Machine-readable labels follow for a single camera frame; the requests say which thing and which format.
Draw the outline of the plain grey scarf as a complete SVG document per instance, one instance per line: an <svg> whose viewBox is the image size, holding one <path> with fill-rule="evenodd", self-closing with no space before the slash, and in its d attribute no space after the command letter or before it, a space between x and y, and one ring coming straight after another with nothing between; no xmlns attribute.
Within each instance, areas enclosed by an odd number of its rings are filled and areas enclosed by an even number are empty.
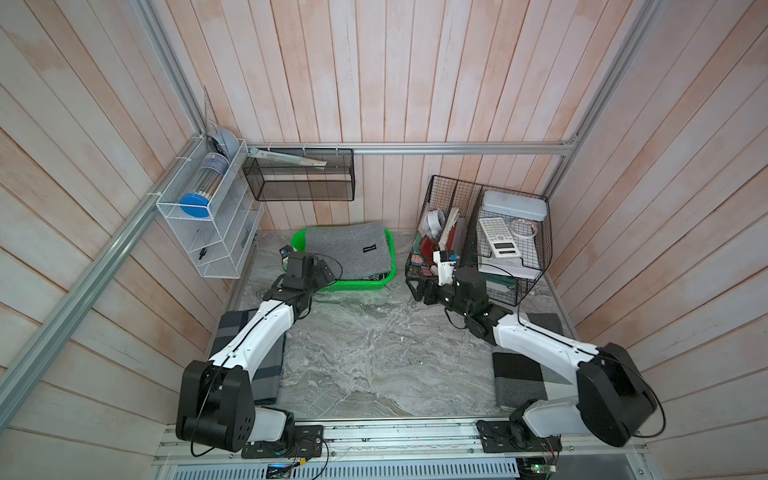
<svg viewBox="0 0 768 480"><path fill-rule="evenodd" d="M371 280L392 270L389 243L380 222L308 228L304 250L318 254L344 281Z"/></svg>

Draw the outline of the black white grey checked scarf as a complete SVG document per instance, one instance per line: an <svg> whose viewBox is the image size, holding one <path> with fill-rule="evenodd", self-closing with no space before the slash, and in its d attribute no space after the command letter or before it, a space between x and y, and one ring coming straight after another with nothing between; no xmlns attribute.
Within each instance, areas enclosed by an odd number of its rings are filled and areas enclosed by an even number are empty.
<svg viewBox="0 0 768 480"><path fill-rule="evenodd" d="M494 346L492 367L496 403L502 410L576 395L576 387L557 372L518 352Z"/></svg>

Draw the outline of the grey blue plaid scarf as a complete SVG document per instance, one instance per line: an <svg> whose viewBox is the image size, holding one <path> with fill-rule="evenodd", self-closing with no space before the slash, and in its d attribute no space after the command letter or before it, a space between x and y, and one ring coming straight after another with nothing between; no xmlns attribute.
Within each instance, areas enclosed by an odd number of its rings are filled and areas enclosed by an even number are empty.
<svg viewBox="0 0 768 480"><path fill-rule="evenodd" d="M213 337L210 355L215 355L234 339L254 313L255 309L224 313ZM285 343L286 335L283 335L273 344L252 378L251 388L256 406L272 406L277 403Z"/></svg>

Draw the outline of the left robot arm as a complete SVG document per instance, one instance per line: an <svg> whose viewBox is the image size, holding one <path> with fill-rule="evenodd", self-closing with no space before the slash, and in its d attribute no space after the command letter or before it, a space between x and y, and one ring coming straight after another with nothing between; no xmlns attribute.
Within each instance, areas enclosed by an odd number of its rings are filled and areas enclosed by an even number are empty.
<svg viewBox="0 0 768 480"><path fill-rule="evenodd" d="M276 342L310 311L313 295L337 281L326 256L292 252L244 328L207 361L182 374L176 436L192 446L238 452L249 443L279 451L294 444L294 417L254 403L252 381Z"/></svg>

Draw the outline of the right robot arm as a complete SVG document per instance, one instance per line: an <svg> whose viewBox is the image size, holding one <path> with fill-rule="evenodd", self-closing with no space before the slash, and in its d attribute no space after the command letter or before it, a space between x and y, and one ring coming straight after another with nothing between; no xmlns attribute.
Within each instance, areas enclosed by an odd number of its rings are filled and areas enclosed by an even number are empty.
<svg viewBox="0 0 768 480"><path fill-rule="evenodd" d="M484 277L471 267L458 268L445 282L431 277L406 283L415 300L440 304L445 313L461 316L475 337L534 361L575 386L570 397L529 399L515 408L509 421L517 441L590 433L622 447L662 409L626 349L569 339L493 303Z"/></svg>

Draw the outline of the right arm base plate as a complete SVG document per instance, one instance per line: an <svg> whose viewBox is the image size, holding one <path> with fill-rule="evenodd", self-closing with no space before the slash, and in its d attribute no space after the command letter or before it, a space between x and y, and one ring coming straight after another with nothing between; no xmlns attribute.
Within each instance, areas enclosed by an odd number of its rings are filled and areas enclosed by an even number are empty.
<svg viewBox="0 0 768 480"><path fill-rule="evenodd" d="M478 420L475 424L485 453L559 453L559 436L538 437L522 421Z"/></svg>

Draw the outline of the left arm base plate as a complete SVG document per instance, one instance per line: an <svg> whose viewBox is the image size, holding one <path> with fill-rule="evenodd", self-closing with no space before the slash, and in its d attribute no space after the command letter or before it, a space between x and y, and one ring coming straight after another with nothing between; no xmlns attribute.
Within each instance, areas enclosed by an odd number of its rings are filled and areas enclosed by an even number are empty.
<svg viewBox="0 0 768 480"><path fill-rule="evenodd" d="M322 425L294 426L289 435L277 442L250 441L241 450L243 459L305 459L320 457L324 452Z"/></svg>

